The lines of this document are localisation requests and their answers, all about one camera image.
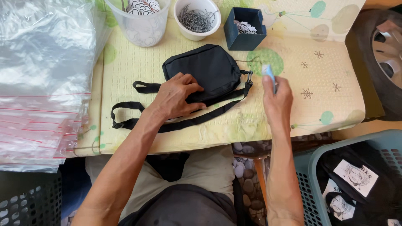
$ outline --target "stack of plastic bags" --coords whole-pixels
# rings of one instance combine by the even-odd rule
[[[94,0],[0,0],[0,170],[55,173],[111,29]]]

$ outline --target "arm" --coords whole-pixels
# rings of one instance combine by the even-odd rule
[[[177,74],[163,83],[137,124],[105,165],[78,209],[73,226],[117,225],[133,191],[145,157],[161,125],[168,119],[205,109],[203,103],[187,104],[187,96],[203,91],[190,75]]]
[[[292,90],[286,79],[276,77],[275,80],[279,84],[276,94],[269,76],[263,77],[264,108],[273,137],[266,184],[268,224],[302,226],[303,204],[290,141]]]

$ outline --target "black bag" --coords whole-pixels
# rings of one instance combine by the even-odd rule
[[[191,74],[197,80],[198,84],[204,88],[203,92],[190,94],[186,99],[187,103],[202,102],[206,104],[206,106],[210,106],[241,95],[246,97],[253,84],[251,81],[252,71],[240,70],[236,61],[219,45],[206,44],[200,48],[172,56],[163,63],[162,68],[166,81],[181,72],[183,74]],[[242,74],[247,74],[245,87],[235,90],[240,84]],[[135,90],[139,93],[158,92],[160,85],[161,84],[140,81],[133,83]],[[241,100],[232,101],[193,119],[164,124],[159,129],[158,133],[170,132],[204,123],[227,112]],[[121,102],[112,107],[112,127],[115,129],[133,129],[138,119],[129,119],[119,123],[115,122],[113,110],[120,107],[138,109],[141,112],[145,108],[140,102],[134,101]]]

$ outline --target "blue plastic basket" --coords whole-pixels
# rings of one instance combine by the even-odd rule
[[[296,174],[304,207],[304,225],[331,226],[316,175],[318,159],[326,151],[362,141],[377,149],[388,165],[402,175],[402,130],[398,129],[367,134],[295,154]]]

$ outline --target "blue brush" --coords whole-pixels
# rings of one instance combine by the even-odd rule
[[[275,77],[274,77],[274,74],[272,73],[272,68],[271,68],[271,65],[270,65],[270,64],[268,64],[268,65],[263,65],[263,66],[262,66],[262,68],[261,68],[261,75],[262,75],[262,76],[269,76],[269,77],[271,78],[272,84],[273,84],[273,90],[274,90],[274,93],[276,93],[276,89],[275,89]]]

